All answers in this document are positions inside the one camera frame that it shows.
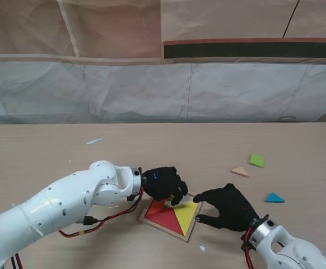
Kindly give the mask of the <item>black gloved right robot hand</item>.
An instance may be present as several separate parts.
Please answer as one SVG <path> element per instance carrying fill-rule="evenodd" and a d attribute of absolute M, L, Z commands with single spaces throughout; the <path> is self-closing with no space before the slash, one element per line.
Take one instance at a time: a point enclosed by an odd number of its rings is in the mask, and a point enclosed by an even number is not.
<path fill-rule="evenodd" d="M 193 202 L 207 202 L 218 210 L 218 217 L 204 214 L 195 217 L 199 223 L 217 229 L 243 232 L 249 229 L 253 220 L 259 219 L 250 202 L 232 183 L 200 193 L 193 198 Z"/>

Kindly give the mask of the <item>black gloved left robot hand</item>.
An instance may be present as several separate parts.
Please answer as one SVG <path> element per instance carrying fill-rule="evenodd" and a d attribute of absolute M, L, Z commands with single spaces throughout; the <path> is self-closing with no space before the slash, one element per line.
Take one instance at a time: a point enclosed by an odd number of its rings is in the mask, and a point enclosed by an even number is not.
<path fill-rule="evenodd" d="M 175 206 L 188 194 L 188 187 L 181 180 L 177 169 L 173 166 L 160 167 L 143 173 L 143 189 L 156 201 L 173 196 L 171 205 Z"/>

